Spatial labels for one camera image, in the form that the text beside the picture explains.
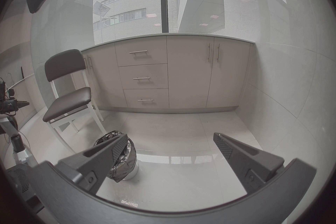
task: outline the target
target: black trash bag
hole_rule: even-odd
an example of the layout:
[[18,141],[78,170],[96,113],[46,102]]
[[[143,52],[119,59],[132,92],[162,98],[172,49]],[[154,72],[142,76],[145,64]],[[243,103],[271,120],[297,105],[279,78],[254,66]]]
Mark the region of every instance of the black trash bag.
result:
[[[98,145],[102,142],[111,139],[117,135],[123,134],[120,131],[112,131],[109,132],[102,137],[100,137],[94,145]],[[117,183],[123,180],[131,171],[133,171],[135,164],[137,163],[137,152],[135,150],[134,144],[131,139],[128,138],[127,146],[124,151],[121,152],[117,163],[111,168],[109,173],[107,174],[108,178],[113,179]]]

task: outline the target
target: trash can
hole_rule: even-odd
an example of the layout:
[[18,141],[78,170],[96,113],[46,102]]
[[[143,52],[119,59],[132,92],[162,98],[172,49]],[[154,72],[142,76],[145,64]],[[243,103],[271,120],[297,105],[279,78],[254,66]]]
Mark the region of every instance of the trash can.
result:
[[[109,132],[102,137],[100,137],[94,145],[98,145],[102,142],[111,139],[112,137],[123,134],[120,131]],[[137,152],[135,150],[134,144],[131,139],[128,138],[127,146],[124,151],[121,152],[117,163],[111,168],[107,174],[108,178],[113,179],[115,182],[120,182],[121,180],[128,180],[133,178],[138,171],[138,162],[137,162]]]

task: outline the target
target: chair seat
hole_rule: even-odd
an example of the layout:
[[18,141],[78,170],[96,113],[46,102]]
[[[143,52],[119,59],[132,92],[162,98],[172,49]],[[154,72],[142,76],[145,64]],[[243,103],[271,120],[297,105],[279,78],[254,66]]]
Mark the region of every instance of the chair seat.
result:
[[43,121],[48,122],[65,113],[77,109],[91,102],[90,87],[83,87],[57,98],[44,114]]

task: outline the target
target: white chair frame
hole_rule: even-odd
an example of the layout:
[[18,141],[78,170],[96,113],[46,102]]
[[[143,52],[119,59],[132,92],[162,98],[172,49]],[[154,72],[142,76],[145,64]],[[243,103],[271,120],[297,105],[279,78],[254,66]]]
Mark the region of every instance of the white chair frame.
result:
[[[82,74],[83,74],[83,77],[84,77],[84,81],[85,81],[85,85],[86,87],[90,87],[89,86],[89,82],[87,80],[87,77],[86,77],[86,73],[85,73],[85,70],[82,70]],[[51,88],[52,88],[52,91],[55,95],[55,98],[57,99],[58,98],[58,93],[56,91],[56,87],[55,87],[55,83],[54,81],[52,80],[50,82],[51,84]],[[64,117],[62,118],[59,118],[57,120],[50,120],[47,123],[49,129],[52,131],[52,133],[54,134],[54,136],[72,153],[76,153],[72,148],[71,146],[69,146],[69,144],[67,142],[65,142],[65,140],[61,137],[61,129],[59,126],[69,122],[70,125],[72,126],[72,128],[78,132],[78,129],[76,128],[76,126],[74,125],[74,123],[72,122],[75,118],[78,118],[78,117],[81,117],[85,114],[91,114],[91,116],[94,118],[94,120],[96,121],[99,129],[101,130],[101,132],[104,134],[106,134],[106,130],[104,128],[104,126],[102,125],[102,123],[99,121],[99,118],[97,116],[97,114],[95,113],[93,107],[92,107],[92,104],[94,105],[95,107],[95,110],[96,110],[96,113],[98,114],[98,116],[100,117],[100,120],[101,121],[104,121],[99,109],[98,109],[98,106],[95,102],[95,100],[91,97],[91,102],[89,102],[85,108],[79,110],[79,111],[76,111],[76,112],[73,112],[71,114],[68,114],[68,113],[65,113],[64,114]]]

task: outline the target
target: white floor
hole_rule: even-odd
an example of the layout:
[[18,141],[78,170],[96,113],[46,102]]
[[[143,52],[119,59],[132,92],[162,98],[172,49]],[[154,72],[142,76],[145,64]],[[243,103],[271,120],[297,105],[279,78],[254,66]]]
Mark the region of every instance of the white floor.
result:
[[[70,153],[51,134],[42,117],[46,108],[21,129],[40,163],[53,164]],[[139,171],[119,183],[106,178],[97,195],[138,208],[158,211],[202,209],[246,194],[239,180],[212,141],[214,132],[227,134],[261,148],[235,112],[150,114],[102,111],[107,131],[127,133],[135,144]],[[93,145],[102,134],[89,116],[74,121],[62,136],[76,152]],[[15,165],[10,146],[4,160]]]

